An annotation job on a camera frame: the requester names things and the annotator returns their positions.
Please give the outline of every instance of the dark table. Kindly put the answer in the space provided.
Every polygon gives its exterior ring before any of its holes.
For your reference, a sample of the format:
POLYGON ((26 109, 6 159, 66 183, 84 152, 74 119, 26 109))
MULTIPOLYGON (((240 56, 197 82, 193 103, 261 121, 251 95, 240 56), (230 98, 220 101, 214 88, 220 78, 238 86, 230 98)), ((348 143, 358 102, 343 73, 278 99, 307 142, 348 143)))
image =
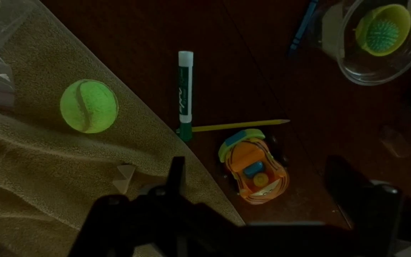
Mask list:
MULTIPOLYGON (((113 0, 43 3, 171 129, 177 116, 177 52, 196 53, 194 125, 287 118, 273 128, 288 159, 291 186, 248 206, 223 178, 217 149, 228 132, 196 135, 193 152, 247 222, 321 220, 345 226, 323 188, 330 155, 411 196, 411 158, 395 159, 380 131, 401 116, 411 72, 380 88, 358 88, 318 51, 285 52, 307 0, 113 0)), ((411 139, 411 126, 404 131, 411 139)))

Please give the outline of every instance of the green marker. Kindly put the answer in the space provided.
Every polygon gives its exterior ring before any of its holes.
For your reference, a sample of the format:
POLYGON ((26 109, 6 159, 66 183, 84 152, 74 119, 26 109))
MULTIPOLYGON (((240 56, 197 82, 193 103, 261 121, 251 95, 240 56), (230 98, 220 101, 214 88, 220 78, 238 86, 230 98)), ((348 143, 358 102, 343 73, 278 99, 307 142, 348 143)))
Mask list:
POLYGON ((180 139, 193 139, 193 52, 178 52, 178 119, 180 139))

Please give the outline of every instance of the fabric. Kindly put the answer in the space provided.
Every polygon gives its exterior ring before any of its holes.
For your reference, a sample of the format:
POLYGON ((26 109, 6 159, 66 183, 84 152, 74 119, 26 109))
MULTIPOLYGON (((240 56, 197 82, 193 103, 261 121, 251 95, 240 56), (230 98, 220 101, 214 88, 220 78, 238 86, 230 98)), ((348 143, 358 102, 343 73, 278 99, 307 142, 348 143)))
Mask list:
POLYGON ((136 168, 127 192, 134 199, 147 186, 164 183, 174 156, 187 161, 187 199, 243 225, 198 159, 131 86, 33 3, 0 52, 16 83, 14 109, 0 111, 0 256, 66 256, 93 202, 118 193, 113 186, 117 166, 136 168), (79 79, 104 82, 118 98, 120 116, 101 135, 76 133, 61 121, 60 96, 79 79))

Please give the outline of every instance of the orange toy car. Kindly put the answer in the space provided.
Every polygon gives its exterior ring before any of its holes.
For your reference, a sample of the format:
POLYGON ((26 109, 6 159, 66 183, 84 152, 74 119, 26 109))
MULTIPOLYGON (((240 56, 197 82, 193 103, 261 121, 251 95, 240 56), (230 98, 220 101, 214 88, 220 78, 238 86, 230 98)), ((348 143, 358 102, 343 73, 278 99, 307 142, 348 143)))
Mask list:
POLYGON ((261 131, 247 129, 228 138, 220 148, 220 162, 237 180, 240 196, 264 205, 288 188, 288 173, 273 158, 261 131))

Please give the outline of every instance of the tennis ball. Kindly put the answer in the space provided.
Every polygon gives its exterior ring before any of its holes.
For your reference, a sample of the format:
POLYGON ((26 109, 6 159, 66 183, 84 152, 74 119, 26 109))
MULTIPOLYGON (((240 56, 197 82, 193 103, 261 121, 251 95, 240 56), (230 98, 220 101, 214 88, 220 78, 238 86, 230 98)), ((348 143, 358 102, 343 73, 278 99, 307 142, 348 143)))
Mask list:
POLYGON ((86 79, 64 91, 60 112, 71 129, 93 135, 107 131, 116 122, 118 102, 104 83, 86 79))

